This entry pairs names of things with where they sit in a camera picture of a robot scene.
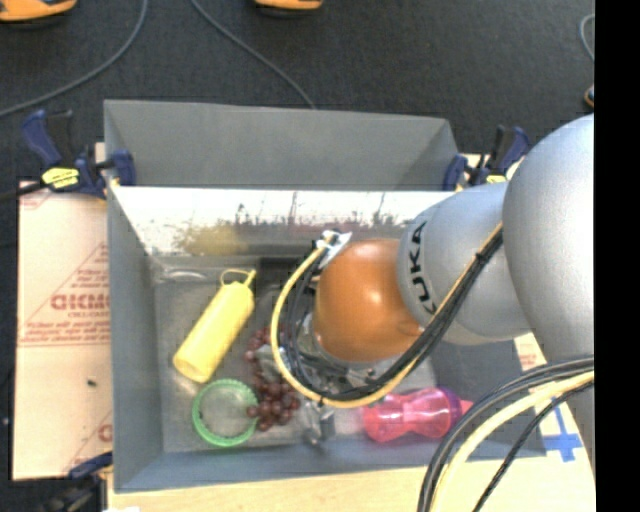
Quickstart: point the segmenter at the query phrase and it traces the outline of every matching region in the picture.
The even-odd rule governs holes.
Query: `grape cluster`
[[[257,406],[247,407],[247,416],[258,418],[258,430],[266,432],[275,425],[286,425],[294,411],[300,408],[300,399],[282,375],[269,380],[260,365],[256,352],[264,345],[271,344],[268,327],[256,331],[249,339],[244,360],[253,373],[253,387],[258,397]]]

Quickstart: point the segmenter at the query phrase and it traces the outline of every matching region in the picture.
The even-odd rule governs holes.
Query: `blue clamp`
[[[126,149],[118,149],[105,162],[96,163],[93,151],[84,150],[74,156],[69,142],[71,111],[48,116],[45,110],[29,115],[22,123],[22,135],[42,159],[42,187],[54,192],[77,192],[106,198],[104,171],[112,169],[121,185],[135,185],[133,157]]]
[[[454,191],[457,187],[467,188],[491,181],[504,181],[509,168],[526,155],[530,148],[529,137],[522,128],[516,126],[507,130],[498,126],[496,141],[486,162],[480,159],[475,167],[471,167],[466,157],[455,155],[445,170],[442,190]]]

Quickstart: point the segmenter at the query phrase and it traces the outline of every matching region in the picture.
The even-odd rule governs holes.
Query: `cardboard sheet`
[[[106,204],[42,190],[19,207],[13,478],[111,449]]]

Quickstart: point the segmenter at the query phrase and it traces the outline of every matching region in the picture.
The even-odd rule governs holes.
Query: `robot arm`
[[[593,130],[593,115],[562,127],[510,182],[450,196],[416,217],[396,245],[353,242],[335,256],[314,296],[311,337],[323,367],[406,358],[476,260],[480,272],[440,337],[478,344],[533,332],[549,362],[593,355]],[[502,243],[487,257],[496,233]],[[273,348],[278,354],[277,342]],[[387,390],[336,403],[361,405]],[[569,404],[595,472],[593,399],[586,392]]]

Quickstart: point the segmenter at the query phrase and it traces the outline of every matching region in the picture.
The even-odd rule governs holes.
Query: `kuka logo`
[[[57,311],[76,309],[108,309],[109,295],[100,293],[58,294],[51,297],[51,307]]]
[[[435,314],[436,305],[431,299],[431,294],[429,293],[429,288],[427,287],[427,283],[422,276],[422,266],[420,265],[420,245],[422,241],[422,230],[424,229],[427,221],[424,221],[420,224],[413,235],[411,236],[412,249],[409,251],[409,273],[412,276],[411,282],[416,288],[418,293],[418,300],[422,307],[430,314]]]

